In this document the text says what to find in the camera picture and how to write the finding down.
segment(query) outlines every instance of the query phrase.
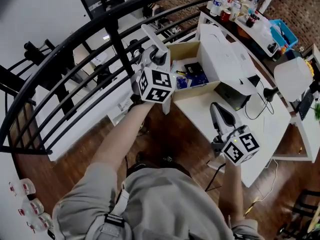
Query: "blue basket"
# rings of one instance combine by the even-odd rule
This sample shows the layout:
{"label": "blue basket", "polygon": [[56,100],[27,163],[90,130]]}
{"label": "blue basket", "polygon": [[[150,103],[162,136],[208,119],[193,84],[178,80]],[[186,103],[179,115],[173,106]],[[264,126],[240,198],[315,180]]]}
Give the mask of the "blue basket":
{"label": "blue basket", "polygon": [[280,23],[283,34],[288,38],[290,44],[288,44],[286,40],[284,40],[281,34],[273,26],[270,28],[273,39],[278,43],[280,47],[285,46],[285,44],[288,45],[288,48],[285,52],[289,51],[296,43],[298,43],[298,38],[295,36],[294,33],[292,33],[292,31],[281,19],[272,19],[269,21],[272,25],[279,26]]}

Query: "shirt sleeve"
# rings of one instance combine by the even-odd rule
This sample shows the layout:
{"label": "shirt sleeve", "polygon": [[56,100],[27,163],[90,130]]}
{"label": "shirt sleeve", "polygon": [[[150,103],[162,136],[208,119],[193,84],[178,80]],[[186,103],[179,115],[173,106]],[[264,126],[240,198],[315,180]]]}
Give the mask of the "shirt sleeve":
{"label": "shirt sleeve", "polygon": [[238,221],[232,225],[232,232],[235,235],[244,237],[245,240],[264,240],[264,238],[258,234],[258,223],[253,219],[244,219]]}
{"label": "shirt sleeve", "polygon": [[105,163],[89,165],[83,178],[54,207],[54,233],[62,239],[84,239],[95,219],[112,211],[117,173]]}

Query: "dark wood floor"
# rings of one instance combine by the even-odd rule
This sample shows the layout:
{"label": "dark wood floor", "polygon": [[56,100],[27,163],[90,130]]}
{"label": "dark wood floor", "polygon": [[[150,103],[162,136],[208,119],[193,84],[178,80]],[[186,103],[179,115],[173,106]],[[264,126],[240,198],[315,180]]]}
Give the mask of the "dark wood floor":
{"label": "dark wood floor", "polygon": [[[145,151],[155,157],[175,154],[177,162],[190,171],[193,179],[205,188],[214,174],[206,162],[211,158],[210,145],[195,126],[174,105],[168,115],[162,113],[161,106],[155,105],[150,111],[146,124],[149,133],[137,137],[128,154],[129,166],[135,155]],[[62,198],[84,175],[96,149],[113,128],[108,119],[102,120],[84,136],[65,156],[51,162],[47,156],[15,155],[17,168],[22,176],[30,178],[36,188],[36,196],[43,203],[46,212],[52,213],[55,203]],[[302,146],[299,132],[289,126],[279,148],[297,152]],[[273,192],[263,202],[258,202],[247,216],[258,221],[259,232],[265,239],[273,239],[278,228],[291,219],[289,207],[299,193],[307,188],[320,191],[320,159],[311,162],[279,161],[277,178]],[[275,177],[276,164],[272,162],[254,184],[244,190],[244,208],[247,209],[256,197],[263,198],[271,189]],[[126,175],[125,163],[118,172],[118,185]],[[222,184],[222,174],[218,174],[213,187]],[[208,193],[217,202],[219,189]]]}

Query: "gray t-shirt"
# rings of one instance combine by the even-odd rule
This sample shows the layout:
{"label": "gray t-shirt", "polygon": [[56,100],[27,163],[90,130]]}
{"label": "gray t-shirt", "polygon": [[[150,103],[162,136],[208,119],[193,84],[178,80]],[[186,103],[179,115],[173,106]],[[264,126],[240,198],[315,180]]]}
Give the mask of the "gray t-shirt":
{"label": "gray t-shirt", "polygon": [[56,239],[233,240],[234,234],[263,239],[255,220],[228,227],[206,192],[177,169],[144,168],[125,180],[129,199],[122,214],[124,227],[105,223],[115,206],[116,189],[117,173],[107,164],[91,164],[53,210]]}

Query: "forearm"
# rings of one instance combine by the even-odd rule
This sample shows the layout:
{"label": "forearm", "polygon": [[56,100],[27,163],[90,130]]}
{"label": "forearm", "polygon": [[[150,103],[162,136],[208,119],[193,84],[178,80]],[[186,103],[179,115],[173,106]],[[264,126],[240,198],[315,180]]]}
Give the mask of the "forearm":
{"label": "forearm", "polygon": [[133,107],[105,137],[91,162],[106,163],[117,171],[152,106],[152,103],[146,102]]}
{"label": "forearm", "polygon": [[224,219],[231,223],[243,220],[244,198],[241,183],[241,166],[226,162],[223,185],[220,189],[219,209]]}

